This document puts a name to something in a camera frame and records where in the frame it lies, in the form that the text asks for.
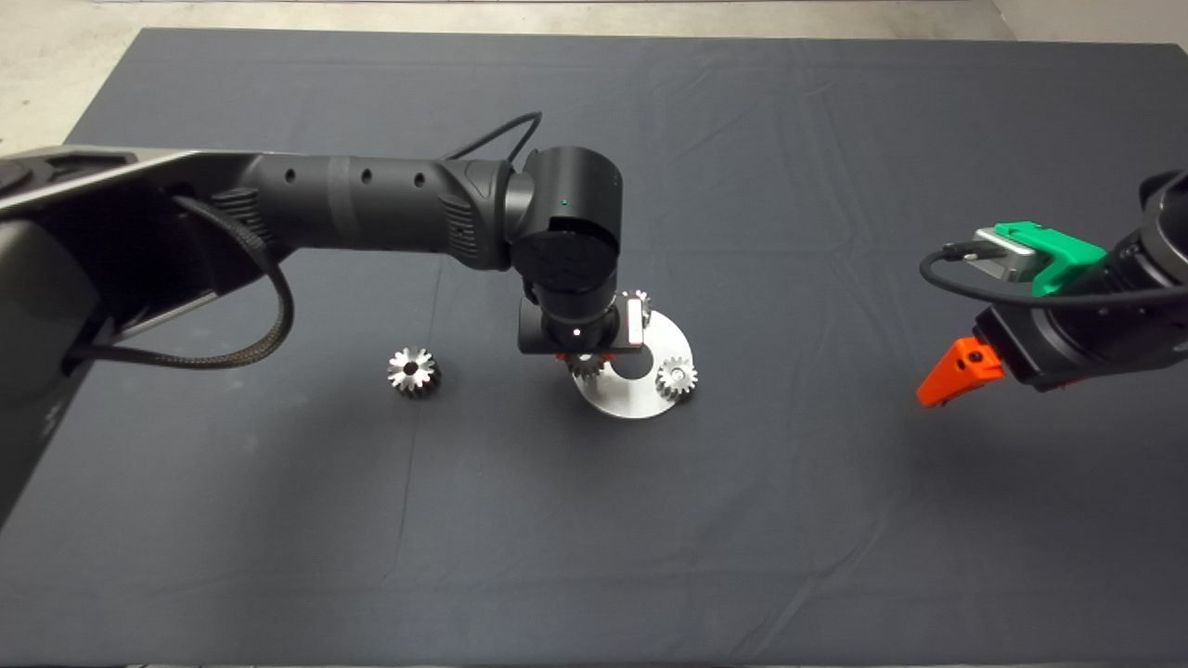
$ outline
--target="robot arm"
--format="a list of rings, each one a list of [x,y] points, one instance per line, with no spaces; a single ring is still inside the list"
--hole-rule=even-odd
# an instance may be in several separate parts
[[[80,359],[126,352],[113,344],[273,277],[298,248],[514,267],[523,352],[638,351],[639,309],[615,291],[621,202],[614,164],[580,147],[533,152],[523,172],[507,160],[87,147],[0,160],[0,524],[88,370]],[[278,322],[260,354],[163,365],[251,361],[286,332]]]
[[[1148,179],[1140,200],[1140,227],[1108,252],[1019,222],[929,256],[921,265],[925,279],[991,305],[977,316],[974,336],[959,340],[921,386],[921,402],[942,404],[1001,377],[1001,366],[1048,391],[1188,358],[1188,171]],[[954,283],[931,271],[941,259],[1030,282],[1032,296]]]

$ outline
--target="spur gear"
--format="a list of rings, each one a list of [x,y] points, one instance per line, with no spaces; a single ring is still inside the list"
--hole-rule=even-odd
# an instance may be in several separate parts
[[[604,355],[571,353],[558,357],[561,357],[561,360],[565,363],[565,366],[569,368],[569,373],[571,373],[574,378],[579,378],[581,380],[594,378],[599,373],[602,373],[602,367],[606,366],[606,357]]]
[[[656,371],[656,390],[665,398],[680,402],[697,386],[697,370],[685,358],[669,358]]]
[[[410,398],[421,398],[437,389],[442,380],[441,367],[432,353],[424,348],[397,351],[388,360],[387,379],[396,391]]]

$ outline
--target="dark gray tablecloth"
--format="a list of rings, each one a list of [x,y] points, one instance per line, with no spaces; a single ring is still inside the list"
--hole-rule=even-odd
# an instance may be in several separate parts
[[[912,393],[980,308],[921,256],[1112,245],[1188,164],[1176,48],[146,31],[70,140],[425,157],[537,108],[621,169],[695,401],[587,407],[513,276],[298,253],[265,363],[96,365],[0,535],[0,663],[1188,658],[1188,371]],[[432,401],[384,383],[407,344]]]

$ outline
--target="black cable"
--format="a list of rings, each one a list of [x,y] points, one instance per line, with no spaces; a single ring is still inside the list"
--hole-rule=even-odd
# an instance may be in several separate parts
[[[1034,309],[1110,309],[1126,307],[1150,307],[1158,304],[1183,304],[1188,303],[1188,286],[1159,288],[1156,290],[1136,290],[1133,292],[1116,292],[1112,295],[1076,295],[1070,297],[1028,297],[1024,295],[1010,295],[994,290],[984,290],[950,281],[936,273],[933,266],[941,261],[959,261],[966,259],[967,254],[978,258],[994,257],[991,253],[982,254],[978,241],[968,244],[950,244],[943,250],[929,253],[920,260],[920,275],[924,281],[936,285],[941,290],[978,300],[992,304],[1006,304],[1015,307],[1026,307]]]
[[[280,347],[285,336],[289,335],[289,330],[292,329],[293,324],[293,296],[284,273],[280,272],[280,266],[268,253],[267,244],[248,229],[247,226],[214,207],[181,195],[175,196],[173,202],[187,212],[226,232],[240,248],[244,248],[244,252],[248,254],[252,263],[268,277],[272,286],[277,290],[277,301],[279,304],[277,321],[272,324],[272,328],[260,340],[246,348],[214,357],[185,358],[139,348],[93,345],[75,346],[70,349],[68,357],[74,359],[101,359],[150,366],[168,366],[172,368],[234,368],[236,366],[247,366],[271,355]]]
[[[486,146],[487,144],[491,144],[495,139],[499,139],[500,137],[503,137],[504,134],[506,134],[508,131],[511,131],[511,130],[513,130],[513,128],[516,128],[516,127],[518,127],[520,125],[524,125],[527,121],[532,121],[532,125],[530,125],[527,127],[527,130],[524,131],[524,136],[520,137],[520,140],[516,144],[516,147],[512,149],[512,152],[507,155],[507,162],[510,162],[510,163],[511,162],[516,162],[516,156],[518,156],[519,152],[524,149],[524,145],[527,144],[527,140],[532,138],[532,134],[536,132],[536,128],[541,126],[541,119],[543,119],[543,118],[544,118],[544,114],[542,112],[530,112],[530,113],[526,113],[526,114],[518,115],[518,116],[513,118],[512,120],[505,122],[504,125],[501,125],[501,126],[492,130],[491,132],[484,134],[482,137],[475,139],[474,141],[470,141],[469,144],[462,146],[461,149],[456,149],[454,151],[450,151],[448,153],[446,153],[444,156],[442,156],[438,159],[441,159],[441,160],[456,160],[459,158],[468,156],[468,155],[478,151],[479,149]]]

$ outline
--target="green 3d-printed part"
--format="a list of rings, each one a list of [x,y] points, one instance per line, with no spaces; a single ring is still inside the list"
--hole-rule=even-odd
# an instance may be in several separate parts
[[[1069,281],[1101,258],[1102,248],[1069,237],[1059,229],[1049,229],[1031,221],[1000,222],[994,232],[1024,246],[1051,257],[1051,261],[1031,281],[1031,294],[1045,297],[1057,292]]]

